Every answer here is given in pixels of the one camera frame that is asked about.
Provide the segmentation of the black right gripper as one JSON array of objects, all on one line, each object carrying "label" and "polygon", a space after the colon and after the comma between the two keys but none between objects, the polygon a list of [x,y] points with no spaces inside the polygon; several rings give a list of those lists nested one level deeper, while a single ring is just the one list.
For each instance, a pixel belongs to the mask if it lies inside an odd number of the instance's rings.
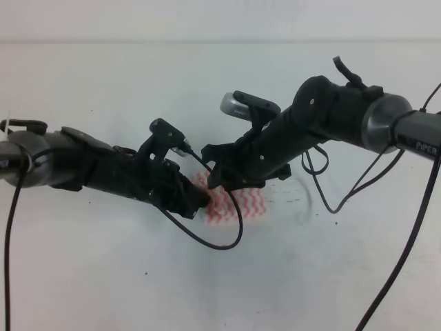
[{"label": "black right gripper", "polygon": [[233,143],[207,144],[202,160],[216,163],[207,187],[261,188],[269,179],[290,177],[288,163],[310,149],[309,126],[310,107],[290,106],[260,132],[250,129]]}]

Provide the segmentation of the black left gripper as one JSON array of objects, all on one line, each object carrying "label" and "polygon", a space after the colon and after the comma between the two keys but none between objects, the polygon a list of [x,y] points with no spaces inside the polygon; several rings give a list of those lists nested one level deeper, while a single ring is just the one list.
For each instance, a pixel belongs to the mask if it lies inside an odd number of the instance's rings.
[{"label": "black left gripper", "polygon": [[185,219],[193,219],[199,207],[211,201],[204,189],[180,173],[172,161],[159,163],[122,154],[97,157],[88,170],[85,187],[150,203]]}]

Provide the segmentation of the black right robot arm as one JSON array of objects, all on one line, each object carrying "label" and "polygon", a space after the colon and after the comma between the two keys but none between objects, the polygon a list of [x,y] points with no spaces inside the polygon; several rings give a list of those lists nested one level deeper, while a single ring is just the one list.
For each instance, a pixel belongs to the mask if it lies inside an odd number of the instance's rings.
[{"label": "black right robot arm", "polygon": [[414,110],[404,97],[380,86],[366,86],[339,57],[334,64],[345,85],[311,77],[285,110],[245,92],[227,93],[221,111],[252,126],[233,143],[203,148],[203,160],[214,163],[208,187],[262,188],[270,179],[287,179],[291,160],[328,141],[377,154],[401,149],[428,159],[439,155],[439,115]]}]

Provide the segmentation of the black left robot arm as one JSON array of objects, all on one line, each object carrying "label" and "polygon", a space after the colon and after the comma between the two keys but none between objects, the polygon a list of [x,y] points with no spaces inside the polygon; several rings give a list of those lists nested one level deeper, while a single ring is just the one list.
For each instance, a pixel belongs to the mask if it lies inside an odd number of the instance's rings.
[{"label": "black left robot arm", "polygon": [[50,186],[78,192],[91,188],[151,204],[160,210],[193,219],[210,197],[166,159],[175,140],[154,133],[138,150],[110,146],[69,127],[48,132],[47,124],[32,120],[3,120],[1,178],[24,188]]}]

